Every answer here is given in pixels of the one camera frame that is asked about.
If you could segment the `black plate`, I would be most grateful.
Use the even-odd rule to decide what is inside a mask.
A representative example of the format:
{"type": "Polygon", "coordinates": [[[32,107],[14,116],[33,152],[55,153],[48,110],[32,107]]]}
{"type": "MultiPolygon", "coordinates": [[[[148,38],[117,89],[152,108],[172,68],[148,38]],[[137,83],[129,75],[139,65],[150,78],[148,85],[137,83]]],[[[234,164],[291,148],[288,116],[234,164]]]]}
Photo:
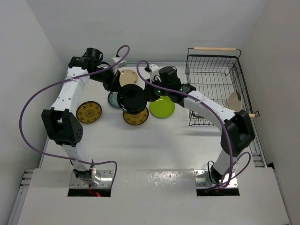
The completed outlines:
{"type": "Polygon", "coordinates": [[[129,114],[139,114],[147,105],[144,90],[135,84],[121,87],[117,94],[117,102],[121,110],[129,114]]]}

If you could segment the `cream plate with flowers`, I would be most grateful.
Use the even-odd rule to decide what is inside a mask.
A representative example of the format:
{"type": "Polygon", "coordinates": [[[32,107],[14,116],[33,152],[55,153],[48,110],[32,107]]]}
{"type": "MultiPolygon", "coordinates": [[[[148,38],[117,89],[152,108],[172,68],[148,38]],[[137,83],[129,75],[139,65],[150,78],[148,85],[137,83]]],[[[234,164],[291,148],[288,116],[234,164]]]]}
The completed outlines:
{"type": "Polygon", "coordinates": [[[239,112],[243,106],[241,94],[237,91],[231,93],[226,101],[226,104],[228,109],[239,112]]]}

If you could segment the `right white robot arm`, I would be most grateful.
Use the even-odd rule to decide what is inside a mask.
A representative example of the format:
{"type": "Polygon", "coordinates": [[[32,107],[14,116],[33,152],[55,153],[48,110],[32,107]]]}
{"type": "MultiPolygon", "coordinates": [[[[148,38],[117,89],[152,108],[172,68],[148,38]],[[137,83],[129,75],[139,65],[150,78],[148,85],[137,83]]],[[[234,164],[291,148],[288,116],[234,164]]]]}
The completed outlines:
{"type": "Polygon", "coordinates": [[[233,178],[233,166],[243,155],[243,150],[254,140],[255,134],[249,113],[228,109],[207,98],[193,85],[182,83],[175,67],[144,68],[150,76],[144,79],[146,99],[149,102],[168,96],[174,103],[203,116],[221,131],[221,152],[211,166],[209,178],[213,186],[226,187],[224,176],[233,178]]]}

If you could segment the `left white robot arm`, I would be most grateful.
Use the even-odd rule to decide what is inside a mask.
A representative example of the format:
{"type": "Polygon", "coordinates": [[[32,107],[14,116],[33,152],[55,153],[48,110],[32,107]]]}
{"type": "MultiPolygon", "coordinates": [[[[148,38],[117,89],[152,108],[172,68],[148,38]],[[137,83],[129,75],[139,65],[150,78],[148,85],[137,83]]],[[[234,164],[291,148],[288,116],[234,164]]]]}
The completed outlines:
{"type": "Polygon", "coordinates": [[[75,177],[88,186],[96,187],[101,182],[100,172],[80,143],[83,127],[76,117],[77,105],[82,90],[89,79],[101,82],[107,91],[118,91],[120,71],[117,68],[100,72],[103,59],[101,51],[87,48],[81,57],[73,57],[67,69],[67,82],[49,110],[41,117],[49,139],[55,141],[70,158],[75,177]]]}

